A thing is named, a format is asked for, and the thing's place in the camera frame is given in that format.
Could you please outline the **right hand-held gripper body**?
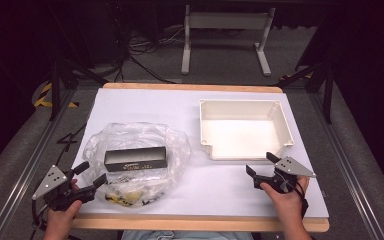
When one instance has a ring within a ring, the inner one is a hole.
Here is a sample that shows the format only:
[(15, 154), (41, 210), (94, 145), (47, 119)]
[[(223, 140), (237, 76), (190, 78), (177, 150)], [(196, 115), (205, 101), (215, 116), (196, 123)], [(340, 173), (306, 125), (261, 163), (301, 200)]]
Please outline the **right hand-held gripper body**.
[(280, 161), (274, 164), (274, 174), (271, 177), (256, 173), (253, 184), (256, 189), (260, 189), (260, 184), (265, 182), (278, 193), (286, 194), (294, 190), (298, 176), (315, 178), (316, 174), (294, 158), (285, 157), (280, 158)]

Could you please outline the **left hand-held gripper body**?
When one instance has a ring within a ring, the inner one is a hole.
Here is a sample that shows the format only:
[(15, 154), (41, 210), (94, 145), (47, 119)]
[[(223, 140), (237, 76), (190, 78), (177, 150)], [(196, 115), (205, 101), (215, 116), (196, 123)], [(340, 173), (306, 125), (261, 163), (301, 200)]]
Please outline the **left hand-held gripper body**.
[(52, 165), (35, 190), (32, 199), (42, 198), (54, 211), (65, 211), (76, 200), (80, 200), (82, 203), (93, 201), (97, 188), (92, 184), (74, 189), (71, 185), (75, 176), (72, 170), (62, 171), (58, 166)]

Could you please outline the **white plastic bin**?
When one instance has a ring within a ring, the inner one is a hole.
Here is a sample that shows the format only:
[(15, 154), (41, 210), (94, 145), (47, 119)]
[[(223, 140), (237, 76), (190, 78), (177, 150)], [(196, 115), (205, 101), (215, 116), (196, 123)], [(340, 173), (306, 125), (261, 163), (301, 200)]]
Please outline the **white plastic bin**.
[(279, 100), (201, 100), (200, 142), (213, 160), (263, 160), (295, 144)]

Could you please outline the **black cardboard box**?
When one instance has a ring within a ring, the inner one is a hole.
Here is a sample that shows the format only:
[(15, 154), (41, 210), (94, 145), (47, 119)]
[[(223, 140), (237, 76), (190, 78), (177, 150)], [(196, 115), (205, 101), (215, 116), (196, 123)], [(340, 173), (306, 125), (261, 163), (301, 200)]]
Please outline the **black cardboard box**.
[(166, 168), (168, 166), (166, 147), (106, 151), (104, 166), (109, 172)]

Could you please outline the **clear plastic bag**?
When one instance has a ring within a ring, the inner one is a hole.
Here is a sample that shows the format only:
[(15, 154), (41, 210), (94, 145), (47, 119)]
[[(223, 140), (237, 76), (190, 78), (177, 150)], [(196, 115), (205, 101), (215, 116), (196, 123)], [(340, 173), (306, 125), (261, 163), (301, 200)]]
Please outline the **clear plastic bag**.
[[(106, 151), (165, 146), (168, 166), (160, 169), (109, 172), (104, 166)], [(125, 193), (137, 190), (164, 192), (181, 179), (192, 155), (187, 135), (165, 124), (111, 123), (90, 137), (82, 159), (90, 164), (83, 178), (91, 182), (106, 174), (107, 183), (99, 187), (97, 196), (106, 201), (106, 193)]]

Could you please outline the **person's left hand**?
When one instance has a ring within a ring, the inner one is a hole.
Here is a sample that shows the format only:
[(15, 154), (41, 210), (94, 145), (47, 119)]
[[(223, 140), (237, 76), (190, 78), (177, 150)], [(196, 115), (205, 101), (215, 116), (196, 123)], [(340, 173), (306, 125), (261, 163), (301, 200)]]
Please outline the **person's left hand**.
[(81, 207), (82, 202), (76, 200), (65, 211), (54, 211), (51, 208), (48, 208), (47, 226), (44, 235), (55, 234), (69, 236), (74, 219), (77, 217)]

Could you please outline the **person's right hand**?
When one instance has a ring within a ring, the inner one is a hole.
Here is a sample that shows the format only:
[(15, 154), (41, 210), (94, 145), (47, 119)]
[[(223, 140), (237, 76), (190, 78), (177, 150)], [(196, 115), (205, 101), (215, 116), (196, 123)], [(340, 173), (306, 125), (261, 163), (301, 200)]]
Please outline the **person's right hand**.
[(301, 216), (302, 202), (297, 192), (293, 191), (287, 194), (280, 194), (267, 183), (261, 183), (260, 187), (272, 200), (279, 221), (284, 228), (303, 224)]

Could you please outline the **yellow and black small parts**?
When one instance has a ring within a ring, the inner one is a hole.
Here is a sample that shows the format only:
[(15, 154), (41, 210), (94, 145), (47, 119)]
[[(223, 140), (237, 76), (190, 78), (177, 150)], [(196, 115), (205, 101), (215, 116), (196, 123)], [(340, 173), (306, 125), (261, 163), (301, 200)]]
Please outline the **yellow and black small parts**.
[(123, 207), (137, 208), (151, 204), (164, 195), (164, 192), (157, 192), (153, 194), (152, 192), (137, 190), (125, 193), (106, 193), (104, 198), (106, 201), (113, 204), (117, 204)]

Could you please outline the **white paper sheet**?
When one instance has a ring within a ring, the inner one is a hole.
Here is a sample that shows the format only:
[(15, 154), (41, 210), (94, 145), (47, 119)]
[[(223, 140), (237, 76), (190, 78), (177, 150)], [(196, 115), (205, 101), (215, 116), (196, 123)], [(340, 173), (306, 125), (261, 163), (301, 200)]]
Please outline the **white paper sheet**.
[(274, 207), (268, 196), (254, 187), (246, 173), (249, 165), (261, 175), (270, 175), (273, 165), (263, 160), (213, 160), (200, 142), (200, 101), (279, 100), (295, 144), (278, 157), (292, 157), (305, 167), (311, 165), (288, 98), (283, 93), (227, 92), (153, 89), (109, 89), (98, 91), (84, 137), (90, 139), (110, 123), (149, 122), (166, 124), (186, 133), (192, 155), (184, 173), (164, 196), (143, 207), (130, 208), (100, 198), (83, 206), (83, 213), (200, 216), (272, 217)]

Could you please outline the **yellow black hazard tape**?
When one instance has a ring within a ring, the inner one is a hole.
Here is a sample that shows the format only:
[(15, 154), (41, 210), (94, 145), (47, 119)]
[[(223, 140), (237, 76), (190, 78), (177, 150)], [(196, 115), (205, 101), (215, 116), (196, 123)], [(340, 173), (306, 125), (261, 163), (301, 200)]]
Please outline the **yellow black hazard tape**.
[(51, 83), (47, 83), (39, 94), (37, 100), (34, 103), (35, 107), (52, 107), (53, 104), (51, 101), (46, 101), (45, 98), (52, 88)]

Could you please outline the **person's light blue pants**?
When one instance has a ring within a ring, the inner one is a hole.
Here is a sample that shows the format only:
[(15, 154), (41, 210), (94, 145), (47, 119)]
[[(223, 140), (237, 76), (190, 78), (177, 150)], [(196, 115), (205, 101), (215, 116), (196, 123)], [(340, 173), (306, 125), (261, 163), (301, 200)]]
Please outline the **person's light blue pants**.
[(249, 232), (125, 230), (120, 240), (254, 240)]

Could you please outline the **aluminium rail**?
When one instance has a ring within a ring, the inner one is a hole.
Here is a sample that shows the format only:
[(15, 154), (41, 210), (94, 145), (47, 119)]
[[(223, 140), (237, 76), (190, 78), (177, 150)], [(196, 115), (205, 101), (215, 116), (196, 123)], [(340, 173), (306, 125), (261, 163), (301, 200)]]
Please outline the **aluminium rail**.
[(74, 90), (66, 90), (62, 94), (62, 98), (60, 99), (62, 109), (57, 110), (55, 114), (48, 118), (44, 129), (41, 131), (40, 138), (35, 141), (34, 149), (28, 157), (28, 161), (23, 165), (22, 172), (13, 177), (15, 183), (11, 186), (10, 193), (5, 197), (5, 203), (0, 208), (0, 240), (24, 198), (31, 181), (41, 164), (41, 158), (46, 151), (50, 139), (74, 95)]
[(349, 189), (351, 197), (370, 235), (371, 240), (384, 240), (384, 231), (373, 211), (371, 204), (364, 192), (346, 153), (334, 131), (334, 128), (325, 119), (322, 103), (316, 94), (309, 94), (309, 99), (315, 109), (321, 125), (334, 149), (336, 162)]

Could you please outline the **white metal stand frame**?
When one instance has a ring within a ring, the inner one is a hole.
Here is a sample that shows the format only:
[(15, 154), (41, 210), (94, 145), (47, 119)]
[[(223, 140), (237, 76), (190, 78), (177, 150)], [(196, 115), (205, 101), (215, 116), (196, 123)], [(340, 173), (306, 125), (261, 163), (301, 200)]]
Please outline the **white metal stand frame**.
[(254, 49), (263, 75), (270, 76), (271, 69), (264, 50), (275, 12), (275, 8), (270, 8), (264, 13), (194, 12), (192, 7), (187, 5), (184, 17), (184, 47), (181, 73), (187, 75), (190, 69), (191, 29), (239, 29), (262, 31), (261, 40), (254, 44)]

